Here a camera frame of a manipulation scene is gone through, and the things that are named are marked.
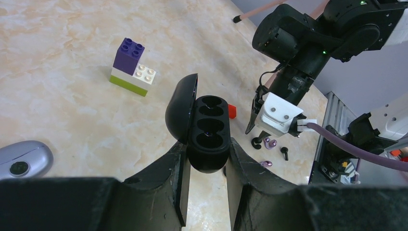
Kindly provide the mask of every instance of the computer mouse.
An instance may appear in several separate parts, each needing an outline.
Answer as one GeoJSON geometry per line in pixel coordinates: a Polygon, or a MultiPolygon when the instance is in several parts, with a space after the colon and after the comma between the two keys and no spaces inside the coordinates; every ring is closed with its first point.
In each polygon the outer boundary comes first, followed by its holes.
{"type": "Polygon", "coordinates": [[[39,141],[22,141],[0,148],[0,180],[40,177],[54,161],[50,148],[39,141]]]}

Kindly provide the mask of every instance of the table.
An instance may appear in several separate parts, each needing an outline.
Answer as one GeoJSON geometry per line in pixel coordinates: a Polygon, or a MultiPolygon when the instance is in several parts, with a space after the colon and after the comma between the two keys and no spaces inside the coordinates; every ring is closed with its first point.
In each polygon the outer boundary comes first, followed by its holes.
{"type": "MultiPolygon", "coordinates": [[[[252,49],[255,26],[229,0],[29,0],[0,3],[0,146],[38,140],[54,165],[47,177],[112,176],[124,180],[162,156],[175,139],[164,114],[177,82],[199,74],[198,95],[237,106],[231,135],[271,171],[306,184],[318,135],[285,135],[278,147],[255,150],[244,135],[261,73],[277,63],[252,49]],[[124,37],[146,47],[142,63],[158,74],[145,98],[108,81],[124,37]]],[[[299,104],[323,121],[327,99],[312,87],[299,104]]],[[[230,230],[221,171],[192,169],[187,227],[230,230]]]]}

